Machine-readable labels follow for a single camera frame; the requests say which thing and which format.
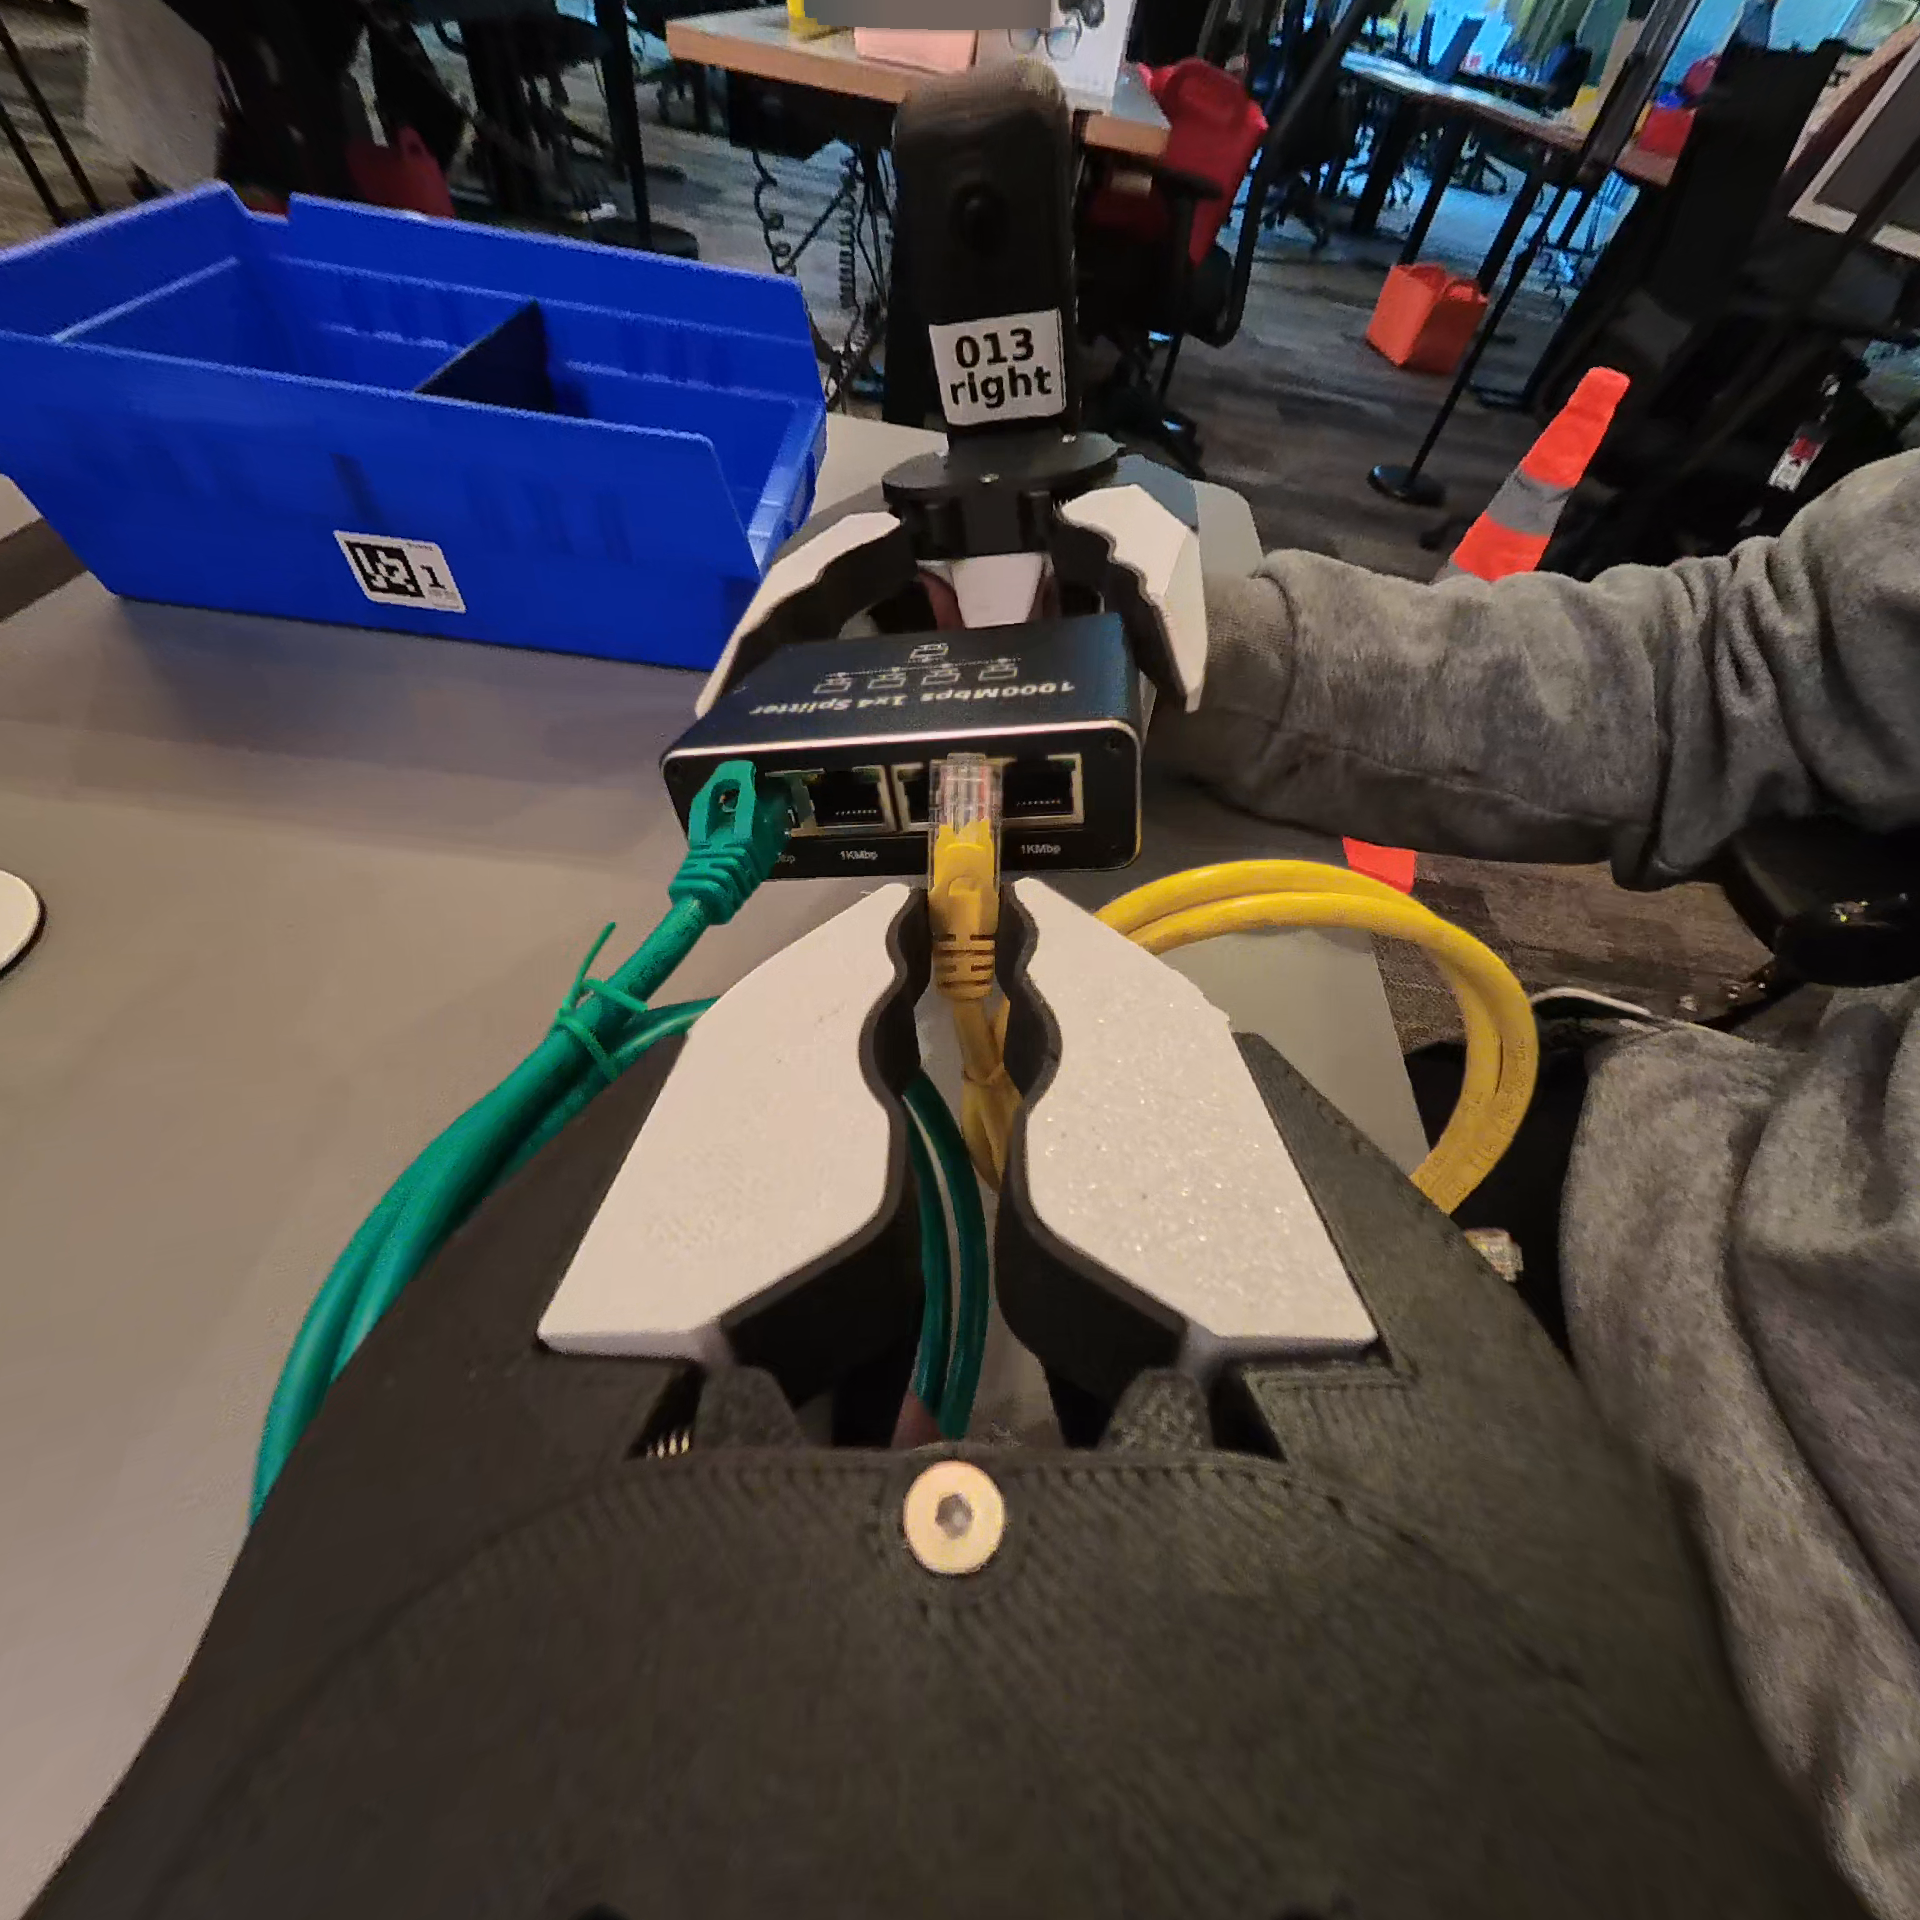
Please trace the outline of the white eyewear box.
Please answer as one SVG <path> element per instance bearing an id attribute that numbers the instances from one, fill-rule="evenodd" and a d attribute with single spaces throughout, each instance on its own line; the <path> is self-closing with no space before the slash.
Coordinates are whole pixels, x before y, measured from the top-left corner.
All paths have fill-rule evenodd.
<path id="1" fill-rule="evenodd" d="M 1075 98 L 1107 106 L 1120 83 L 1137 2 L 1050 2 L 1037 27 L 1009 30 L 1019 58 L 1040 58 Z"/>

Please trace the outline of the person's right forearm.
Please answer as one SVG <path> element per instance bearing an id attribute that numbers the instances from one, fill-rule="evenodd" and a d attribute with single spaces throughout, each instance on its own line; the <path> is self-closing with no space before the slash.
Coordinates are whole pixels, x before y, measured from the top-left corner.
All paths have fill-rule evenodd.
<path id="1" fill-rule="evenodd" d="M 1915 827 L 1915 451 L 1721 558 L 1413 582 L 1273 550 L 1208 627 L 1147 753 L 1272 822 L 1633 889 L 1755 822 Z"/>

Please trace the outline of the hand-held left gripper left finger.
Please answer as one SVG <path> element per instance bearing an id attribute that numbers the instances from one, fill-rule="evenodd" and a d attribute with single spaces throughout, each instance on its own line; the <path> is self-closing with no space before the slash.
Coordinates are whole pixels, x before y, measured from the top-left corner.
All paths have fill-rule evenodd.
<path id="1" fill-rule="evenodd" d="M 904 1090 L 922 1065 L 922 894 L 885 881 L 746 974 L 544 1143 L 538 1356 L 668 1399 L 772 1379 L 839 1446 L 888 1450 L 923 1331 Z"/>

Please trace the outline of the wood-edged desk with mannequin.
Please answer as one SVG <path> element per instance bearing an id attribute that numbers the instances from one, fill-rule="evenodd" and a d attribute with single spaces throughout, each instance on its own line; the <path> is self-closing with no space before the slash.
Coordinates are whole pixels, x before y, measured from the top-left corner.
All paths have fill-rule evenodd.
<path id="1" fill-rule="evenodd" d="M 912 67 L 864 58 L 850 31 L 819 39 L 794 34 L 779 6 L 673 19 L 665 46 L 679 61 L 889 107 L 932 78 Z M 1075 114 L 1077 135 L 1092 149 L 1133 158 L 1163 153 L 1168 119 L 1132 67 L 1120 71 L 1112 93 L 1067 87 L 1064 95 Z"/>

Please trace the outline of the black ethernet splitter box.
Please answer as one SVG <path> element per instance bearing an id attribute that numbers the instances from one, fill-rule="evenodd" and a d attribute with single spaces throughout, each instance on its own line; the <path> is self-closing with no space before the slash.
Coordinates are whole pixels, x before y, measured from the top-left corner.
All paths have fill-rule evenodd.
<path id="1" fill-rule="evenodd" d="M 1104 874 L 1140 850 L 1145 694 L 1119 614 L 839 638 L 778 649 L 664 755 L 691 827 L 725 762 L 789 790 L 778 878 L 906 878 L 929 868 L 930 765 L 1000 771 L 1009 874 Z"/>

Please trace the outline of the black stanchion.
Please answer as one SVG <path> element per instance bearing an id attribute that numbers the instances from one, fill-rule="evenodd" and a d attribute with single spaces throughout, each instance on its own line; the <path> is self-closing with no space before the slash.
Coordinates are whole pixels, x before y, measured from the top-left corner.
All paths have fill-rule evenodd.
<path id="1" fill-rule="evenodd" d="M 1448 489 L 1427 470 L 1429 460 L 1466 398 L 1481 357 L 1496 341 L 1535 258 L 1541 253 L 1553 217 L 1571 193 L 1591 193 L 1616 169 L 1616 161 L 1641 119 L 1641 107 L 1624 106 L 1624 98 L 1620 87 L 1604 93 L 1603 106 L 1584 127 L 1565 127 L 1556 116 L 1505 102 L 1461 107 L 1489 127 L 1525 142 L 1529 166 L 1496 242 L 1476 267 L 1475 285 L 1484 295 L 1484 305 L 1475 333 L 1457 358 L 1448 396 L 1439 402 L 1423 443 L 1404 465 L 1376 465 L 1368 474 L 1372 492 L 1419 509 L 1445 502 Z"/>

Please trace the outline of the blue plastic storage bin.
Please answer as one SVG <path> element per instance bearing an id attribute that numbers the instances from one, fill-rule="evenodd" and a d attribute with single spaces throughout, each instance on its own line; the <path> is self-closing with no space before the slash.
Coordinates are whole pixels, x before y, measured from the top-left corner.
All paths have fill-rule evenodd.
<path id="1" fill-rule="evenodd" d="M 707 669 L 825 390 L 791 278 L 207 182 L 4 252 L 3 455 L 127 599 Z"/>

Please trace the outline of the red bag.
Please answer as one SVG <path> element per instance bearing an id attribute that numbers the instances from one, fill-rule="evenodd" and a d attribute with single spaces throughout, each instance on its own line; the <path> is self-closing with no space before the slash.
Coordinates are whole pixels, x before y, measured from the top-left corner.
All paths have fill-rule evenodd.
<path id="1" fill-rule="evenodd" d="M 1112 169 L 1103 178 L 1083 211 L 1081 235 L 1156 247 L 1171 235 L 1177 207 L 1187 205 L 1187 198 L 1165 193 L 1163 177 L 1205 181 L 1210 193 L 1192 202 L 1187 229 L 1188 258 L 1203 265 L 1265 145 L 1266 116 L 1240 76 L 1208 59 L 1133 68 L 1168 119 L 1168 142 L 1154 172 Z"/>

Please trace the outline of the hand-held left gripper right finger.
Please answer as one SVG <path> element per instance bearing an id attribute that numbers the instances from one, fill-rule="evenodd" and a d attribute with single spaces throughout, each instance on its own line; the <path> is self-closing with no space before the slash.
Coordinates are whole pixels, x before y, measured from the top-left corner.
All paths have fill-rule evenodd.
<path id="1" fill-rule="evenodd" d="M 1013 1388 L 993 1436 L 1095 1446 L 1124 1391 L 1171 1374 L 1233 1450 L 1266 1413 L 1376 1394 L 1376 1284 L 1355 1229 L 1380 1150 L 1180 970 L 1040 881 L 1002 935 L 1019 1115 L 995 1277 Z"/>

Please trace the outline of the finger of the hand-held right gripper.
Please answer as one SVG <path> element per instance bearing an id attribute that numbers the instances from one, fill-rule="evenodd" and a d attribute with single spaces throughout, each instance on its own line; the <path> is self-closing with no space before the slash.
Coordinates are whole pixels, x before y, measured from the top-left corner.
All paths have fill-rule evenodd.
<path id="1" fill-rule="evenodd" d="M 1194 489 L 1092 489 L 1052 507 L 1050 559 L 1064 587 L 1120 618 L 1138 669 L 1194 713 L 1210 671 L 1210 611 Z"/>
<path id="2" fill-rule="evenodd" d="M 693 713 L 707 713 L 765 658 L 834 641 L 850 620 L 914 582 L 914 545 L 891 513 L 852 513 L 791 545 L 768 567 Z"/>

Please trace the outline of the person's grey sweatshirt torso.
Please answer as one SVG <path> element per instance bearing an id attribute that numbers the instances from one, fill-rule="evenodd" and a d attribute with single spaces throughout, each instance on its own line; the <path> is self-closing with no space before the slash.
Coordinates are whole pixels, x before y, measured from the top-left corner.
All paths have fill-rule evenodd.
<path id="1" fill-rule="evenodd" d="M 1919 1010 L 1599 1047 L 1573 1353 L 1687 1509 L 1737 1690 L 1828 1858 L 1919 1915 Z"/>

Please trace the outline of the orange plastic bin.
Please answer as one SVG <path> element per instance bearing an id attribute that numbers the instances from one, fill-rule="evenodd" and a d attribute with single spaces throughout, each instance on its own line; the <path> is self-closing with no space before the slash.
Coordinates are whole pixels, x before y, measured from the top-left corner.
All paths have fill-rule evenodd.
<path id="1" fill-rule="evenodd" d="M 1363 341 L 1394 367 L 1451 377 L 1472 347 L 1491 298 L 1442 262 L 1388 269 Z"/>

